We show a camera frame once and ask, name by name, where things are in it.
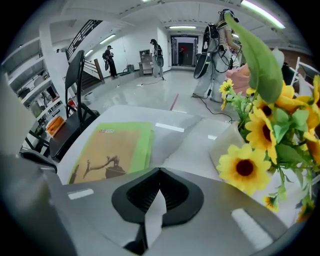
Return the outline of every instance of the orange object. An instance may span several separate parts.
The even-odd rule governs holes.
[[[46,131],[54,137],[64,124],[65,120],[61,116],[57,116],[47,125]]]

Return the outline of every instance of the doorway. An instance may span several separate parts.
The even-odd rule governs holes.
[[[199,37],[196,35],[171,36],[172,66],[195,67]]]

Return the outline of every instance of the gray surface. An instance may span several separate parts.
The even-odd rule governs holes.
[[[107,244],[110,255],[131,254],[120,247],[135,239],[139,226],[122,220],[112,206],[111,196],[116,188],[150,170],[65,186],[49,173],[53,201],[80,255],[100,255],[101,248]],[[287,230],[273,213],[233,186],[183,171],[170,171],[198,185],[204,193],[204,205],[188,223],[163,228],[145,255],[212,255],[215,252],[230,256],[235,250],[236,255],[255,253],[231,217],[231,211],[238,208],[244,208],[273,239]],[[94,194],[69,200],[68,193],[86,189],[92,189]]]

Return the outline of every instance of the backpack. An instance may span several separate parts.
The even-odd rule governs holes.
[[[154,46],[154,55],[155,56],[163,56],[163,52],[161,46],[159,44]]]

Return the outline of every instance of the black chair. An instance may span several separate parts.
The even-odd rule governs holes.
[[[92,111],[81,102],[81,82],[84,64],[85,51],[80,50],[70,63],[66,73],[65,103],[67,119],[65,120],[65,124],[49,142],[51,158],[58,162],[63,158],[79,135],[100,115],[98,111]],[[68,89],[74,83],[76,84],[77,110],[68,105]]]

